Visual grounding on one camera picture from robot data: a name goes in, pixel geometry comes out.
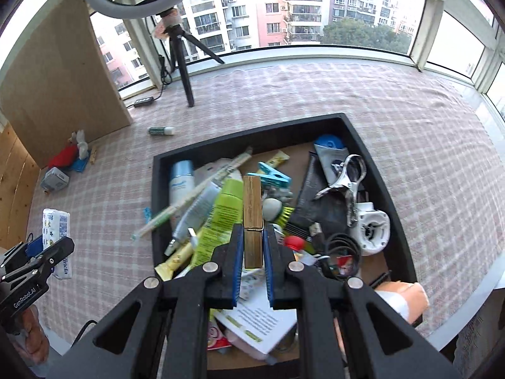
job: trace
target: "red cloth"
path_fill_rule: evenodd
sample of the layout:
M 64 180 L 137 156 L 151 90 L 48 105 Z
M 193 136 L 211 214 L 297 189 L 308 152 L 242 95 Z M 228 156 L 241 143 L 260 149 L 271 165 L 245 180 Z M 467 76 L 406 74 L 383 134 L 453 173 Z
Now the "red cloth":
M 78 155 L 79 149 L 77 148 L 77 144 L 69 145 L 68 147 L 63 148 L 58 155 L 52 157 L 49 164 L 47 164 L 47 169 L 50 170 L 53 167 L 70 167 L 70 165 L 72 165 L 72 163 L 77 159 Z

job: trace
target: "blue cap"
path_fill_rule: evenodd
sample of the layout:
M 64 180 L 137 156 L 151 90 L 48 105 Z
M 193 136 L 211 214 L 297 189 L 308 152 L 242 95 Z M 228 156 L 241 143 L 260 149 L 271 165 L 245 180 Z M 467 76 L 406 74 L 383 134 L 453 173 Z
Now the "blue cap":
M 315 145 L 321 145 L 327 148 L 342 149 L 345 148 L 342 140 L 339 137 L 331 134 L 321 135 L 318 139 L 314 141 Z
M 170 181 L 183 175 L 193 175 L 193 162 L 184 160 L 176 162 L 170 170 Z

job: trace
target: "white bottle with blue cap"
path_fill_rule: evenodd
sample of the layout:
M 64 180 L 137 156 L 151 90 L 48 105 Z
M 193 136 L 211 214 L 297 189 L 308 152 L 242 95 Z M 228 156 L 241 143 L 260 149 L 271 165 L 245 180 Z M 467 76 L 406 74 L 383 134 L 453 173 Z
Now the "white bottle with blue cap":
M 190 160 L 179 161 L 172 165 L 169 182 L 170 205 L 182 200 L 194 188 L 193 162 Z M 181 213 L 176 213 L 175 222 L 180 219 Z

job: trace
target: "plaid cloth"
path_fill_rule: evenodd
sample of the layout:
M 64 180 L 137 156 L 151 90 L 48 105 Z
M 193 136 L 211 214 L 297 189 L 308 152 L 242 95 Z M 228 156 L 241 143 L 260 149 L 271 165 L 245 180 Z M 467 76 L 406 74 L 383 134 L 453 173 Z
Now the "plaid cloth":
M 153 274 L 151 239 L 131 234 L 150 206 L 152 157 L 233 132 L 345 112 L 396 206 L 431 306 L 428 335 L 471 295 L 504 245 L 505 172 L 481 122 L 446 80 L 414 68 L 342 63 L 233 69 L 193 78 L 195 107 L 175 82 L 134 123 L 95 143 L 97 162 L 52 195 L 37 187 L 27 232 L 42 210 L 70 212 L 73 278 L 49 279 L 41 322 L 71 342 Z M 150 136 L 150 126 L 175 127 Z

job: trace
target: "blue plastic clip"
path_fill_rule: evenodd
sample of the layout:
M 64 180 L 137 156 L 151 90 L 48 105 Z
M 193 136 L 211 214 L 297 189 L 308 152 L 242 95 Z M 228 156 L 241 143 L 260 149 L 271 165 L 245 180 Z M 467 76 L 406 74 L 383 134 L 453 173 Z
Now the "blue plastic clip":
M 258 163 L 258 168 L 264 174 L 257 174 L 256 172 L 249 172 L 248 175 L 254 175 L 261 179 L 263 185 L 273 185 L 278 188 L 289 188 L 291 185 L 291 178 L 284 175 L 282 172 L 277 171 L 275 168 L 265 164 L 264 162 Z

